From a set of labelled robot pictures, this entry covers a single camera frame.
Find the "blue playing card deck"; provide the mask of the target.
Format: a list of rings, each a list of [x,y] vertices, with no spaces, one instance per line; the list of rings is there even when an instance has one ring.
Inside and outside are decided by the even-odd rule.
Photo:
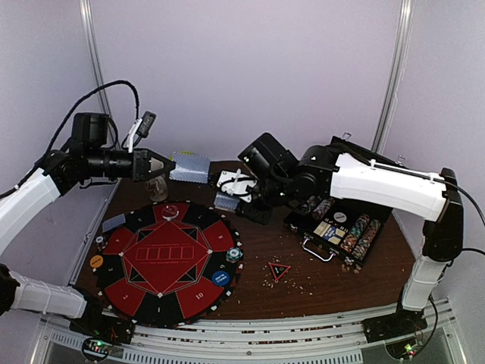
[[[235,212],[239,205],[239,197],[217,192],[214,198],[214,207],[227,212]]]

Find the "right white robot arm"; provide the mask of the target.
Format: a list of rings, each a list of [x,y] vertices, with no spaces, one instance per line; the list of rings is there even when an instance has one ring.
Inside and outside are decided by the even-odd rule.
[[[463,248],[464,209],[453,170],[413,171],[337,137],[296,158],[270,133],[259,136],[238,158],[256,179],[249,189],[252,200],[242,208],[253,221],[263,221],[259,212],[311,196],[370,202],[423,218],[422,251],[403,287],[402,307],[389,317],[388,326],[402,335],[417,323],[417,311]]]

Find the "orange big blind button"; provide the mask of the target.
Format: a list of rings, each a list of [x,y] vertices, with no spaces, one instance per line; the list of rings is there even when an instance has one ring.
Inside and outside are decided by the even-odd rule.
[[[103,265],[103,262],[104,259],[102,255],[95,255],[90,259],[89,265],[91,268],[97,269]]]

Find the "single blue playing card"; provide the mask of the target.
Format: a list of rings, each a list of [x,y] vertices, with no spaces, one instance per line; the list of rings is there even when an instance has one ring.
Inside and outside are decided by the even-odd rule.
[[[102,232],[111,231],[126,222],[125,214],[119,214],[102,222]]]

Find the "teal poker chip stack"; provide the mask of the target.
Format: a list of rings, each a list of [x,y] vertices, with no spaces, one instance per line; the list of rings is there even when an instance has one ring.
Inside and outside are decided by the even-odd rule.
[[[243,251],[239,247],[233,247],[226,253],[226,260],[231,263],[238,262],[243,257]]]

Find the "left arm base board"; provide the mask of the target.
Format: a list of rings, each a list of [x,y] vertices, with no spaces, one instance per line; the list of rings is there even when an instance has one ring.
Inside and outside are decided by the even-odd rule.
[[[80,318],[69,318],[69,329],[86,336],[81,343],[81,353],[90,362],[101,362],[114,354],[120,354],[123,344],[130,344],[135,331],[131,321],[114,316],[103,316],[102,328],[90,328]]]

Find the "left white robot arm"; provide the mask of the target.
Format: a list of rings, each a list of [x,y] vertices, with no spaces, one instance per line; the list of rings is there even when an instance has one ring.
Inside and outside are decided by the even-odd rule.
[[[1,249],[6,250],[46,206],[91,177],[145,182],[174,170],[175,164],[170,159],[136,147],[139,139],[149,135],[155,119],[155,114],[145,112],[130,128],[128,147],[109,149],[105,144],[112,119],[99,113],[76,114],[70,138],[63,148],[48,152],[26,181],[2,198]],[[95,305],[94,299],[75,288],[27,278],[6,265],[1,266],[2,312],[21,309],[78,319],[93,337],[101,337],[108,331],[109,321]]]

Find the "right arm base board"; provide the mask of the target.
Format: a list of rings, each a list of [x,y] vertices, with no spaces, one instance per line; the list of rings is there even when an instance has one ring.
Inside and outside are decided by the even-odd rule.
[[[413,359],[424,345],[428,324],[424,317],[398,317],[397,314],[368,318],[362,322],[367,342],[383,341],[386,352],[399,361]]]

